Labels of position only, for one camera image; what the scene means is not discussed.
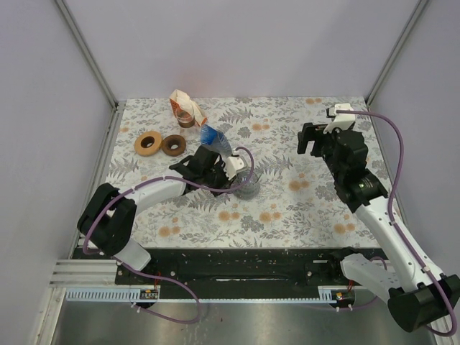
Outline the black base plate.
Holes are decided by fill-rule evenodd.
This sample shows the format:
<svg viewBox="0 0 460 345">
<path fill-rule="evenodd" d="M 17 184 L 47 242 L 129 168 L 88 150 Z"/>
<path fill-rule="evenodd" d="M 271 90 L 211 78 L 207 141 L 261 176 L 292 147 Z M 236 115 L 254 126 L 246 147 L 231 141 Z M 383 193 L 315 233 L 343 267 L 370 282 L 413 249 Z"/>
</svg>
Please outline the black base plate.
<svg viewBox="0 0 460 345">
<path fill-rule="evenodd" d="M 144 268 L 159 281 L 161 301 L 286 303 L 328 300 L 326 288 L 346 289 L 339 259 L 347 254 L 385 258 L 381 249 L 150 249 Z"/>
</svg>

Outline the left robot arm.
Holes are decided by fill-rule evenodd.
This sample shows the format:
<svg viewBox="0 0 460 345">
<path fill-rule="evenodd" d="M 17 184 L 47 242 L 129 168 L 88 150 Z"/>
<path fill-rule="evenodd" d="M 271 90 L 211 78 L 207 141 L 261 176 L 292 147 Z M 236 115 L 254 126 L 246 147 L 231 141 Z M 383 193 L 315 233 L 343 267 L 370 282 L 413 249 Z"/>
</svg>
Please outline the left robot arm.
<svg viewBox="0 0 460 345">
<path fill-rule="evenodd" d="M 225 193 L 246 166 L 239 155 L 224 157 L 201 145 L 194 155 L 169 166 L 158 178 L 130 188 L 110 183 L 98 186 L 78 219 L 77 229 L 96 252 L 129 265 L 131 276 L 147 284 L 154 280 L 156 267 L 150 262 L 151 254 L 132 238 L 135 218 L 158 203 L 197 189 L 216 196 Z"/>
</svg>

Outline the clear glass dripper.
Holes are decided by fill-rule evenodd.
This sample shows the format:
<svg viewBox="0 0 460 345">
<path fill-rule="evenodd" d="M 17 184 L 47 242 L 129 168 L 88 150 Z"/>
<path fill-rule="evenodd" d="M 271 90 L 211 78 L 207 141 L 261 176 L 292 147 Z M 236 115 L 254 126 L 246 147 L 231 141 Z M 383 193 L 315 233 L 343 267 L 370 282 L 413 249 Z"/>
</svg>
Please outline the clear glass dripper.
<svg viewBox="0 0 460 345">
<path fill-rule="evenodd" d="M 229 144 L 228 139 L 221 132 L 217 132 L 216 136 L 210 143 L 210 147 L 213 151 L 219 153 L 222 157 L 229 157 L 233 154 L 233 150 Z"/>
</svg>

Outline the aluminium frame post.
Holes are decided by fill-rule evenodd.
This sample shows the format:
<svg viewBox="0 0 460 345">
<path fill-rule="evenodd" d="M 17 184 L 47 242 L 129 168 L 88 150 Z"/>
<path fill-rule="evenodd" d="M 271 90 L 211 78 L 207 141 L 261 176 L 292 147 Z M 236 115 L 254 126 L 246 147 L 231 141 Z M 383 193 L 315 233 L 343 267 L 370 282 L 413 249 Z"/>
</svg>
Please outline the aluminium frame post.
<svg viewBox="0 0 460 345">
<path fill-rule="evenodd" d="M 368 109 L 371 107 L 380 89 L 383 87 L 386 80 L 389 78 L 389 75 L 391 74 L 392 69 L 395 66 L 395 63 L 398 61 L 399 57 L 403 53 L 406 44 L 413 36 L 413 33 L 416 27 L 418 26 L 419 21 L 422 19 L 430 4 L 430 0 L 417 1 L 414 9 L 408 17 L 408 20 L 406 21 L 403 29 L 397 37 L 395 44 L 392 46 L 390 54 L 387 56 L 387 59 L 385 60 L 382 68 L 380 69 L 380 72 L 378 73 L 376 80 L 372 84 L 369 93 L 364 98 L 365 104 L 367 105 Z"/>
<path fill-rule="evenodd" d="M 70 30 L 73 39 L 75 40 L 78 49 L 83 55 L 83 59 L 85 60 L 87 66 L 89 67 L 93 77 L 96 79 L 96 82 L 101 89 L 102 93 L 104 94 L 109 106 L 112 109 L 116 109 L 119 102 L 116 99 L 111 87 L 109 86 L 107 80 L 105 79 L 96 59 L 94 58 L 88 43 L 86 42 L 81 29 L 78 26 L 78 23 L 70 10 L 70 7 L 67 4 L 67 1 L 64 0 L 54 0 L 54 5 L 57 7 L 58 11 L 60 12 L 63 20 L 65 21 L 68 29 Z"/>
</svg>

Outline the left aluminium frame post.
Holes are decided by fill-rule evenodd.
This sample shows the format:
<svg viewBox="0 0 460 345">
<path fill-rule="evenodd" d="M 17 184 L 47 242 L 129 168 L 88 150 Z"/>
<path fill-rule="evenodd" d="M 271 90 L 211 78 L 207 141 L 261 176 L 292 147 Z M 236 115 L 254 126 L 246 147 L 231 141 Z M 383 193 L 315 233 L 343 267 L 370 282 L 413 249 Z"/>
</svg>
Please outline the left aluminium frame post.
<svg viewBox="0 0 460 345">
<path fill-rule="evenodd" d="M 83 55 L 83 59 L 85 60 L 87 66 L 89 67 L 93 77 L 96 79 L 96 82 L 101 89 L 102 93 L 104 94 L 109 106 L 112 109 L 116 109 L 119 102 L 116 99 L 111 87 L 109 86 L 107 80 L 105 79 L 96 59 L 94 58 L 88 43 L 86 42 L 81 29 L 78 26 L 78 23 L 70 10 L 70 7 L 67 4 L 67 1 L 64 0 L 54 0 L 54 5 L 57 7 L 58 11 L 60 12 L 63 20 L 65 21 L 68 29 L 70 30 L 73 39 L 75 40 L 78 49 Z"/>
</svg>

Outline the coffee filter paper pack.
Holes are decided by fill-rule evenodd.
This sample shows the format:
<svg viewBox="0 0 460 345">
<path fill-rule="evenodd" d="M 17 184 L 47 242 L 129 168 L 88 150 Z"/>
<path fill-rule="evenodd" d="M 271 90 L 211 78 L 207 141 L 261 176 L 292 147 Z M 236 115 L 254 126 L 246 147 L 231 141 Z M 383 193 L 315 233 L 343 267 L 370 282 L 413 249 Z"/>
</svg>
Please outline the coffee filter paper pack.
<svg viewBox="0 0 460 345">
<path fill-rule="evenodd" d="M 187 93 L 176 89 L 170 94 L 169 99 L 172 108 L 172 114 L 174 116 L 176 109 L 180 108 L 187 111 L 189 114 L 194 115 L 194 126 L 201 127 L 207 122 L 207 118 L 205 117 L 199 105 L 193 99 L 191 99 Z"/>
</svg>

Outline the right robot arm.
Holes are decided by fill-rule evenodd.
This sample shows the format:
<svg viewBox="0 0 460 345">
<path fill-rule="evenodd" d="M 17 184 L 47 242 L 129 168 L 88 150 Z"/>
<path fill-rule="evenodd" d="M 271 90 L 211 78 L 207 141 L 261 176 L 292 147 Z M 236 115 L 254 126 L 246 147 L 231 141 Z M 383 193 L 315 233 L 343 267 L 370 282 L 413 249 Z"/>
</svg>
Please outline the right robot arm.
<svg viewBox="0 0 460 345">
<path fill-rule="evenodd" d="M 377 266 L 350 247 L 328 259 L 327 275 L 341 285 L 360 284 L 387 304 L 398 326 L 407 332 L 421 327 L 440 337 L 458 329 L 454 307 L 459 301 L 459 277 L 446 275 L 421 249 L 393 210 L 394 190 L 386 190 L 367 168 L 368 147 L 354 130 L 359 111 L 348 103 L 326 110 L 328 124 L 305 123 L 298 132 L 299 154 L 310 154 L 326 163 L 339 199 L 372 232 L 393 271 Z"/>
</svg>

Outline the right aluminium frame post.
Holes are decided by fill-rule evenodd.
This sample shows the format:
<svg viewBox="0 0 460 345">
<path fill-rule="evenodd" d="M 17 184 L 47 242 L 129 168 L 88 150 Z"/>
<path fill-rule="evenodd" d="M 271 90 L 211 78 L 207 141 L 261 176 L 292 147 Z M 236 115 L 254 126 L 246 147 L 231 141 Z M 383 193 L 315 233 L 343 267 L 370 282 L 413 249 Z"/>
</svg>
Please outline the right aluminium frame post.
<svg viewBox="0 0 460 345">
<path fill-rule="evenodd" d="M 413 33 L 416 27 L 418 26 L 419 21 L 422 19 L 430 4 L 430 0 L 417 1 L 414 9 L 408 17 L 408 20 L 406 21 L 403 29 L 397 37 L 395 44 L 392 46 L 390 54 L 387 56 L 387 59 L 385 60 L 382 68 L 380 69 L 380 72 L 378 73 L 376 80 L 372 84 L 369 93 L 364 98 L 365 104 L 367 105 L 368 109 L 371 107 L 380 89 L 383 87 L 386 80 L 389 78 L 389 75 L 391 74 L 392 69 L 395 66 L 395 63 L 398 61 L 399 57 L 403 53 L 406 44 L 413 36 Z"/>
</svg>

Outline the aluminium front rail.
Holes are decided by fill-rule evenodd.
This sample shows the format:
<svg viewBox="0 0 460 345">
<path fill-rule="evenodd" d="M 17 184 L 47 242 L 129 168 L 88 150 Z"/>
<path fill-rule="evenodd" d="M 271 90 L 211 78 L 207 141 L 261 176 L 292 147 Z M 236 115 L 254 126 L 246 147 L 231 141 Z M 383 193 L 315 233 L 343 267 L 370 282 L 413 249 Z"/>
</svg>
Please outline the aluminium front rail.
<svg viewBox="0 0 460 345">
<path fill-rule="evenodd" d="M 409 265 L 408 272 L 386 270 L 380 259 L 366 259 L 352 254 L 341 262 L 312 260 L 306 257 L 289 259 L 228 259 L 211 258 L 161 259 L 145 267 L 139 274 L 112 261 L 70 260 L 58 262 L 51 283 L 57 286 L 89 287 L 109 285 L 171 286 L 181 282 L 196 289 L 199 286 L 242 285 L 258 283 L 263 287 L 287 283 L 295 287 L 342 286 L 349 280 L 365 285 L 391 285 L 412 289 L 430 285 L 437 274 L 429 267 Z"/>
</svg>

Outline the floral table mat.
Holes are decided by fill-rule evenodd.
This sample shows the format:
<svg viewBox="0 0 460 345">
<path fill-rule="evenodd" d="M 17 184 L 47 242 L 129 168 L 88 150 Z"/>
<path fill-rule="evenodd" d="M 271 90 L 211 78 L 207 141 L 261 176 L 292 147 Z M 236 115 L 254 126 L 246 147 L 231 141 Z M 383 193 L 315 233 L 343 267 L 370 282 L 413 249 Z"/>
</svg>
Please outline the floral table mat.
<svg viewBox="0 0 460 345">
<path fill-rule="evenodd" d="M 371 231 L 336 195 L 334 180 L 321 158 L 297 154 L 297 133 L 306 122 L 330 121 L 325 110 L 350 103 L 367 110 L 361 96 L 195 98 L 208 124 L 223 132 L 232 148 L 253 154 L 259 193 L 250 201 L 233 194 L 214 197 L 197 190 L 147 209 L 136 217 L 132 237 L 150 247 L 378 247 Z M 200 144 L 200 127 L 179 127 L 168 98 L 126 101 L 109 171 L 103 182 L 129 188 L 162 175 Z M 149 131 L 163 138 L 179 134 L 186 150 L 170 157 L 134 151 Z"/>
</svg>

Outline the blue glass dripper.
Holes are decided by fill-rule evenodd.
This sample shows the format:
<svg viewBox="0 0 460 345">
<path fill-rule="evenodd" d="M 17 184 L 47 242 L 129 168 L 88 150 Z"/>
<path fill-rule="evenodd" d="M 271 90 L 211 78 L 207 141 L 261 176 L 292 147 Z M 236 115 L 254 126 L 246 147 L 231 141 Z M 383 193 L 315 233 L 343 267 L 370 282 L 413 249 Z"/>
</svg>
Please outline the blue glass dripper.
<svg viewBox="0 0 460 345">
<path fill-rule="evenodd" d="M 201 127 L 201 144 L 212 145 L 219 140 L 219 133 L 213 127 L 204 124 Z"/>
</svg>

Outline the small glass with coffee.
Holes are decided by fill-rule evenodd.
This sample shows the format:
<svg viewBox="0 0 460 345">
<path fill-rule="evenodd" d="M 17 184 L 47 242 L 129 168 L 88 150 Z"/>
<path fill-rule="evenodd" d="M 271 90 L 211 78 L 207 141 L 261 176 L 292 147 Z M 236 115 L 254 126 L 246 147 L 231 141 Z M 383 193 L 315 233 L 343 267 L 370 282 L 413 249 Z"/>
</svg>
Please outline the small glass with coffee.
<svg viewBox="0 0 460 345">
<path fill-rule="evenodd" d="M 175 118 L 178 124 L 182 128 L 191 128 L 195 125 L 195 117 L 193 114 L 189 114 L 187 111 L 177 108 L 175 111 Z"/>
</svg>

